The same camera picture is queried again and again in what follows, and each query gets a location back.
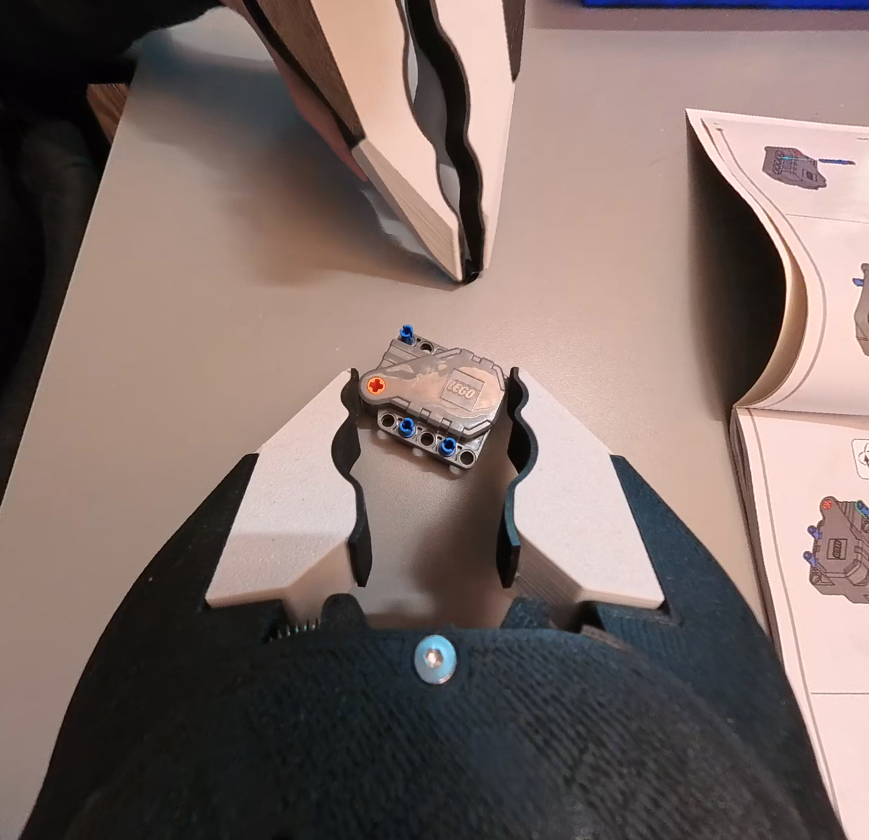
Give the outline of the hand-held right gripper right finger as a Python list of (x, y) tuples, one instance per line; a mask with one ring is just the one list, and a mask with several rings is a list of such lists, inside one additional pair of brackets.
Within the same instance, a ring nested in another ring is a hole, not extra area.
[(526, 370), (510, 372), (506, 489), (497, 539), (505, 588), (549, 605), (567, 627), (580, 604), (654, 610), (665, 596), (611, 454)]

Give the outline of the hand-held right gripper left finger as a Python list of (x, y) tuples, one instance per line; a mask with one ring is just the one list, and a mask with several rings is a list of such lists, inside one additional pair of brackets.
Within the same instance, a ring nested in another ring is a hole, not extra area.
[(346, 370), (259, 450), (205, 596), (210, 607), (277, 599), (291, 621), (364, 586), (372, 541), (363, 488), (359, 374)]

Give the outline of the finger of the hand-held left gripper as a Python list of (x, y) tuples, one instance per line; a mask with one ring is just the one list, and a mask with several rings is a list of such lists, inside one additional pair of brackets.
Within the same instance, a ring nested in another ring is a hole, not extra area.
[(518, 14), (507, 5), (518, 2), (407, 0), (414, 110), (435, 149), (450, 273), (483, 272), (494, 248), (518, 74)]
[(310, 0), (361, 122), (353, 157), (450, 277), (472, 282), (461, 227), (436, 175), (406, 80), (407, 28), (399, 0)]

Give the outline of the grey toy motor block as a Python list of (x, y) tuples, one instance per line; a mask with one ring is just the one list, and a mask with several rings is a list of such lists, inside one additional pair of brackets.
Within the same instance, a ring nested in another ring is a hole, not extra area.
[[(501, 367), (465, 348), (446, 348), (415, 333), (410, 346), (393, 339), (378, 366), (360, 377), (361, 401), (376, 413), (378, 427), (449, 466), (475, 465), (501, 410), (506, 377)], [(412, 418), (406, 439), (397, 424)], [(454, 438), (451, 459), (438, 454), (443, 437)]]

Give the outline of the building instruction booklet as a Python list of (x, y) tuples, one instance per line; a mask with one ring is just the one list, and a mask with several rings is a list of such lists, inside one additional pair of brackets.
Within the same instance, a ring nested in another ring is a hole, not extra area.
[(785, 274), (731, 438), (781, 660), (831, 802), (868, 836), (868, 132), (687, 110)]

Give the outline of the person's left hand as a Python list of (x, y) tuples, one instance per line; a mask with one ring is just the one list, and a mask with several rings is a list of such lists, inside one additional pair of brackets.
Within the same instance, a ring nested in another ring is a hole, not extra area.
[(310, 89), (293, 69), (269, 46), (267, 49), (281, 74), (299, 114), (318, 133), (334, 154), (361, 180), (366, 181), (363, 170), (354, 160), (342, 137), (339, 125), (329, 107)]

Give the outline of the person's black clothing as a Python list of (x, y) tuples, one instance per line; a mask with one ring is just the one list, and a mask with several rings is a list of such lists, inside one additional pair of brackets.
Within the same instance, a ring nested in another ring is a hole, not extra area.
[(110, 150), (90, 85), (129, 47), (218, 0), (1, 0), (1, 492)]

